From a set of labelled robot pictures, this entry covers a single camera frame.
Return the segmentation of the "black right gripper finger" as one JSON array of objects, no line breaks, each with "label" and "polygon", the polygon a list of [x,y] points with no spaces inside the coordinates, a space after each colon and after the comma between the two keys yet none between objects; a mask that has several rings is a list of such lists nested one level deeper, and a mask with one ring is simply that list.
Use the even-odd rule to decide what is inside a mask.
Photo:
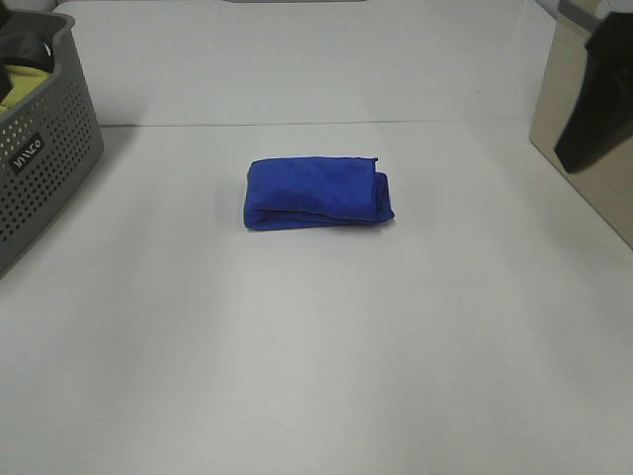
[{"label": "black right gripper finger", "polygon": [[569,173],[587,169],[632,136],[632,15],[609,13],[585,50],[580,94],[554,147]]}]

